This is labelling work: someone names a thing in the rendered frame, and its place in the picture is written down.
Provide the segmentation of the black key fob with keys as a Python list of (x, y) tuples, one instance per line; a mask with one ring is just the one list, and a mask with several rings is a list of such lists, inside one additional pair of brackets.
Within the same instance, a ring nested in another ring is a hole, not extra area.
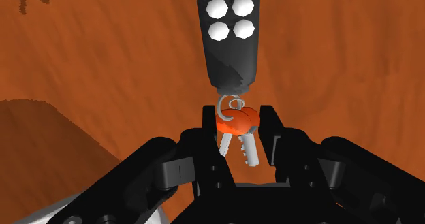
[(225, 156), (232, 137), (242, 143), (246, 164), (259, 165), (253, 134), (259, 114), (246, 106), (257, 73), (260, 0), (197, 0), (198, 17), (210, 83), (216, 88), (216, 126), (223, 133)]

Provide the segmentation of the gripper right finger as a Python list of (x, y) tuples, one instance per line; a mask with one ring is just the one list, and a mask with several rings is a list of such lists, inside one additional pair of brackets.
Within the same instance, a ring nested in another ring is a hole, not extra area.
[(261, 106), (259, 137), (275, 180), (318, 190), (365, 224), (425, 224), (425, 182), (338, 136), (316, 143)]

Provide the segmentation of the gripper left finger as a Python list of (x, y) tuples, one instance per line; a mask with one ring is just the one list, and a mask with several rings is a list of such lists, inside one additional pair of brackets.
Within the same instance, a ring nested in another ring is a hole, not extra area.
[(170, 224), (230, 223), (224, 208), (235, 183), (215, 127), (214, 106), (204, 106), (200, 128), (183, 131), (179, 142), (150, 139), (47, 224), (143, 224), (185, 183), (194, 201)]

